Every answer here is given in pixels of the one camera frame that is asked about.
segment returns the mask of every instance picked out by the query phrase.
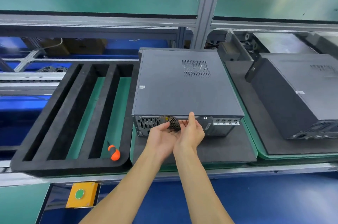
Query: black rubber mat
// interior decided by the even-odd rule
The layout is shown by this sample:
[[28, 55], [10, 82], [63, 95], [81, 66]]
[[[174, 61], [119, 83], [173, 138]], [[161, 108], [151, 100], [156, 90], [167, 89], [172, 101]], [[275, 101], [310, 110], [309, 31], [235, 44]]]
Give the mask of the black rubber mat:
[[[139, 158], [146, 146], [147, 138], [135, 138], [133, 164]], [[243, 124], [235, 127], [226, 137], [206, 137], [197, 147], [201, 162], [254, 162], [256, 155], [245, 132]], [[175, 164], [171, 154], [164, 164]]]
[[338, 140], [285, 140], [281, 137], [263, 103], [245, 74], [252, 61], [228, 61], [226, 67], [246, 106], [251, 120], [269, 155], [338, 153]]

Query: screwdriver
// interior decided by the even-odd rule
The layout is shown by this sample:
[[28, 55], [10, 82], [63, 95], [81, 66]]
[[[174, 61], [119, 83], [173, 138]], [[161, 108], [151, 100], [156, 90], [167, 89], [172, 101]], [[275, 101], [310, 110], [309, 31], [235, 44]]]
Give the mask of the screwdriver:
[[121, 153], [120, 151], [114, 146], [108, 143], [108, 152], [110, 155], [110, 159], [113, 161], [117, 161], [118, 159], [120, 159]]

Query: forearm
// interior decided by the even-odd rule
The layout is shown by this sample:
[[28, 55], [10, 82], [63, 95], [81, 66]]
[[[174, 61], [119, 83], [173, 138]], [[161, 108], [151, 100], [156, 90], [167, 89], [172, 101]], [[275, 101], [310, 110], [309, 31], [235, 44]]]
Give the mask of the forearm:
[[217, 197], [196, 151], [181, 148], [174, 155], [191, 222], [234, 223]]
[[132, 223], [161, 162], [145, 149], [133, 168], [80, 224]]

